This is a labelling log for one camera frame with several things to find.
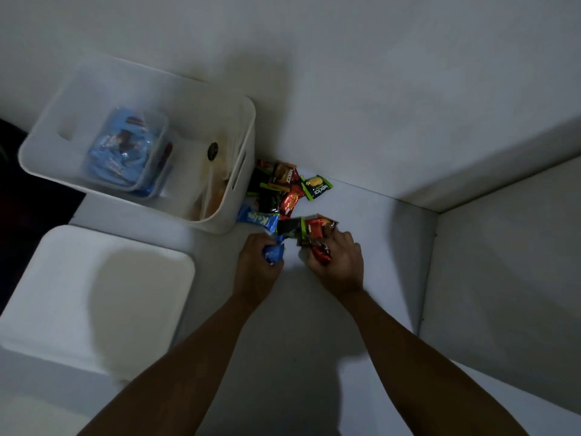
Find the person's right arm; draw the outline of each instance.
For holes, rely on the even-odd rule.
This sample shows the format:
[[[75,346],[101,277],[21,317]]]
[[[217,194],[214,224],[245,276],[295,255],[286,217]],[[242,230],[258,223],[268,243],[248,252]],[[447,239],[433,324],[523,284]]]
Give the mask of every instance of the person's right arm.
[[[350,233],[326,231],[331,261],[307,265],[349,311],[385,391],[415,436],[526,435],[460,368],[386,313],[363,290],[363,257]]]

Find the person's left hand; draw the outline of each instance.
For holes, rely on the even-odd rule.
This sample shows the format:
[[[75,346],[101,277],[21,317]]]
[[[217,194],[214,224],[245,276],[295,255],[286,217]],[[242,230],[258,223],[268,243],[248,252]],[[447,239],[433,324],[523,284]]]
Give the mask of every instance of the person's left hand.
[[[282,271],[284,261],[270,265],[262,256],[262,250],[268,245],[276,244],[265,233],[248,236],[238,256],[234,277],[235,295],[243,295],[256,306],[267,297]]]

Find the wall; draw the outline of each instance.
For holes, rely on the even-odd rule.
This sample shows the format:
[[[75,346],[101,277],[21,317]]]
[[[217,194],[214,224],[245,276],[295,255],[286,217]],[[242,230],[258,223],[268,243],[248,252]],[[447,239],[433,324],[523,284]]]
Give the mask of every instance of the wall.
[[[258,150],[445,210],[581,152],[581,0],[2,0],[0,117],[88,51],[242,89]]]
[[[420,337],[581,413],[581,157],[438,218]]]

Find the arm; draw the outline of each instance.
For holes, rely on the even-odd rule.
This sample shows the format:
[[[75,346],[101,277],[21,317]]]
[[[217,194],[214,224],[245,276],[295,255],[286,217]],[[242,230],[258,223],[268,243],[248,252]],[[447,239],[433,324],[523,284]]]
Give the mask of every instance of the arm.
[[[363,257],[350,233],[326,231],[332,260],[307,265],[349,311],[397,411],[415,436],[526,432],[460,368],[386,313],[363,290]]]
[[[266,298],[284,263],[262,257],[266,234],[249,236],[236,268],[234,293],[194,333],[116,396],[79,436],[193,435],[226,372],[238,335]]]

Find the forearm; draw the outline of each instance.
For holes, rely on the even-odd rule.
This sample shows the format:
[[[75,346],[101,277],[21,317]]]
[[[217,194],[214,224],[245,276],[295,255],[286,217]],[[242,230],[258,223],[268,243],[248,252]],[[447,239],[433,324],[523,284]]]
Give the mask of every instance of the forearm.
[[[244,297],[232,296],[199,329],[130,383],[80,435],[194,434],[255,308]]]
[[[369,294],[351,292],[340,301],[357,323],[386,392],[414,435],[526,435],[492,396]]]

